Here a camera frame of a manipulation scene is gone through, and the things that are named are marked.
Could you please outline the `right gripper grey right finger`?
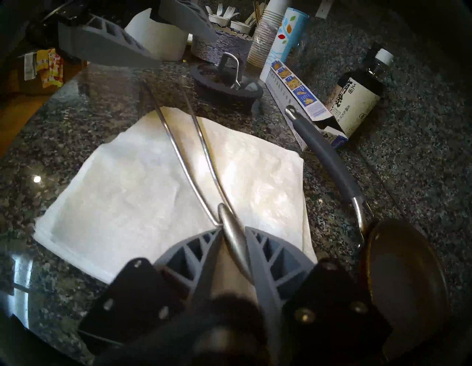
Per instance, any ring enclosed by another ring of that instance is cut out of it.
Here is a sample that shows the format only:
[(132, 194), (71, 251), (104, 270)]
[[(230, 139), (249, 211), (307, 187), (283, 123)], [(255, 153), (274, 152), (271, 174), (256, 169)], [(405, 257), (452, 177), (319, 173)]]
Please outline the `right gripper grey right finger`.
[(282, 308), (305, 281), (317, 260), (269, 233), (245, 227), (251, 272), (268, 336), (271, 362), (280, 363)]

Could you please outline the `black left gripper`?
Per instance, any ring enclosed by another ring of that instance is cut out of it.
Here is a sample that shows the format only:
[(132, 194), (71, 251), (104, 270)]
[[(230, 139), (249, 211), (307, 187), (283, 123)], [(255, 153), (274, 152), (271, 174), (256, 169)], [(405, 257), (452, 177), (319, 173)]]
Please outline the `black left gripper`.
[(58, 41), (69, 56), (93, 64), (157, 68), (160, 58), (130, 36), (125, 28), (148, 8), (182, 31), (209, 42), (217, 33), (208, 15), (191, 1), (43, 1), (26, 26), (27, 41)]

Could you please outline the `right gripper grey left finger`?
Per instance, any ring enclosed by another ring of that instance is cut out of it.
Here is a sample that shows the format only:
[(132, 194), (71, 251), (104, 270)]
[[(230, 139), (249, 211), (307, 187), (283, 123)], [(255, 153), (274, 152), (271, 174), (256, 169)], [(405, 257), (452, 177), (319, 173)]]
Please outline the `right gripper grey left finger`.
[(186, 307), (210, 298), (212, 279), (222, 246), (223, 229), (216, 228), (180, 241), (154, 263)]

